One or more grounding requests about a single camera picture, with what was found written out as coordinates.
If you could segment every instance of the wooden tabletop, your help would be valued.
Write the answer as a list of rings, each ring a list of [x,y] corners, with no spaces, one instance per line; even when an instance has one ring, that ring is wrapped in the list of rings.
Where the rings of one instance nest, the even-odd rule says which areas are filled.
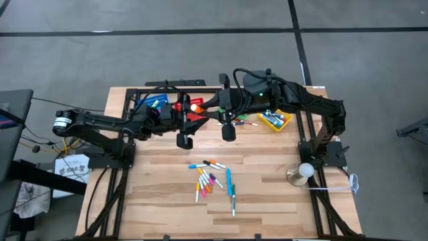
[[[111,88],[105,115],[121,117],[127,88]],[[307,87],[312,94],[327,97],[324,87]],[[192,98],[209,100],[212,94],[190,94]],[[176,94],[169,94],[170,102]],[[309,139],[308,123],[304,118],[305,134]],[[313,115],[315,128],[320,128],[320,116]],[[284,129],[275,133],[256,115],[248,121],[258,127],[236,127],[236,141],[221,138],[221,127],[209,120],[193,138],[193,149],[176,146],[176,133],[154,136],[137,141],[134,167],[129,172],[128,185],[120,226],[120,237],[162,238],[315,238],[316,228],[309,191],[294,187],[286,179],[291,164],[300,163],[299,132],[296,117]],[[117,133],[103,132],[109,137]],[[214,159],[232,173],[236,186],[236,217],[231,215],[231,199],[215,185],[206,198],[195,203],[198,172],[188,164]],[[226,186],[225,170],[212,172]],[[328,187],[348,187],[346,176],[337,168],[324,169]],[[95,182],[101,170],[94,170],[89,179],[80,213],[76,235],[84,232],[86,210]],[[110,170],[102,178],[90,208],[92,223],[104,206]],[[361,232],[350,191],[330,191],[332,205],[343,220]],[[320,204],[324,232],[328,234],[325,210]],[[112,233],[115,208],[110,213],[108,234]]]

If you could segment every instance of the green marker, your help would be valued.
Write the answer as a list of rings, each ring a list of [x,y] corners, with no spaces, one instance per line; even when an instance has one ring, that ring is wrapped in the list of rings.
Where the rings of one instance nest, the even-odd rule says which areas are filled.
[[[235,217],[235,184],[232,185],[232,216]]]

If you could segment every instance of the yellow tray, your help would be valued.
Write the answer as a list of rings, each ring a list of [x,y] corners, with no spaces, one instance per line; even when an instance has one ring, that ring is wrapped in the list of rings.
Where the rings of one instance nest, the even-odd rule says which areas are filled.
[[[263,121],[269,128],[271,128],[274,131],[281,131],[283,129],[284,126],[286,126],[289,121],[292,119],[292,116],[288,113],[282,112],[280,110],[275,111],[275,113],[278,114],[283,114],[284,118],[286,119],[286,121],[284,121],[284,124],[281,127],[276,127],[273,124],[271,124],[268,120],[266,120],[265,118],[262,117],[262,115],[260,113],[257,113],[257,116],[260,118],[261,121]]]

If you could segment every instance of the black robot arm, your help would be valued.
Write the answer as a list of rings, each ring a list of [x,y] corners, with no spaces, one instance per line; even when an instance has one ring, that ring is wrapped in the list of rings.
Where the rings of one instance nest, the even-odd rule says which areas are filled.
[[[244,88],[241,88],[237,81],[238,72],[246,73],[243,77]],[[327,156],[326,146],[331,138],[345,130],[346,112],[342,101],[310,94],[303,86],[276,76],[270,69],[255,72],[235,69],[233,79],[237,88],[230,88],[229,77],[226,74],[220,74],[219,79],[222,90],[217,91],[211,100],[200,105],[205,111],[198,115],[206,118],[197,121],[187,119],[187,113],[192,112],[190,96],[179,91],[175,103],[181,103],[181,111],[174,109],[175,103],[164,104],[160,112],[141,104],[135,110],[131,110],[125,118],[92,114],[82,109],[60,110],[56,113],[53,132],[61,137],[81,138],[103,148],[109,158],[121,159],[127,156],[126,150],[133,142],[125,143],[122,139],[110,139],[96,130],[116,131],[128,136],[130,140],[140,141],[148,140],[151,135],[179,131],[177,146],[192,149],[193,140],[188,135],[194,135],[209,118],[223,123],[224,140],[234,141],[235,127],[231,121],[241,114],[267,110],[274,112],[277,109],[288,113],[308,111],[322,116],[322,128],[317,137],[310,141],[311,151],[308,158],[320,159],[322,162]],[[209,108],[216,106],[225,112],[208,111]]]

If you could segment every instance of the gray floor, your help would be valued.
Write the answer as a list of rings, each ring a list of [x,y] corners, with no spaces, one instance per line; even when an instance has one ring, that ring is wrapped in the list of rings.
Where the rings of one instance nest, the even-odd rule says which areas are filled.
[[[426,0],[296,1],[301,27],[428,26]],[[212,27],[291,27],[285,0],[12,0],[0,31],[93,31]],[[399,139],[395,129],[427,117],[428,32],[305,33],[313,85],[343,99],[341,136],[351,172],[360,178],[355,202],[367,236],[428,240],[426,146]],[[2,90],[32,88],[35,96],[104,108],[111,86],[203,78],[270,67],[303,84],[292,33],[112,37],[1,37]],[[33,101],[27,124],[51,134],[60,106]],[[18,148],[17,158],[54,156]],[[53,203],[31,234],[41,240],[74,235],[81,197]]]

